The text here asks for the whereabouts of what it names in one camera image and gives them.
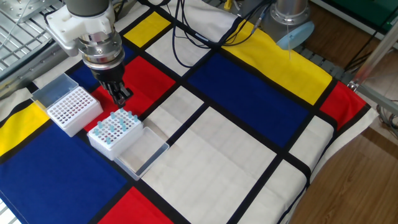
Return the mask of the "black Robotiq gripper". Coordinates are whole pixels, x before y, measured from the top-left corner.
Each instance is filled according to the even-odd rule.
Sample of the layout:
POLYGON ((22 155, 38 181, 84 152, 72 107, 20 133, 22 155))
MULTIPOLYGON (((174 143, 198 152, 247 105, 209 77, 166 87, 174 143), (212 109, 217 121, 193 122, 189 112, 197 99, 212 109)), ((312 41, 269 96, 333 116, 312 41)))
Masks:
POLYGON ((90 67, 90 70, 96 80, 105 83, 104 88, 118 107, 125 106, 127 100, 133 96, 133 92, 124 86, 125 66, 123 62, 113 68, 97 69, 90 67))

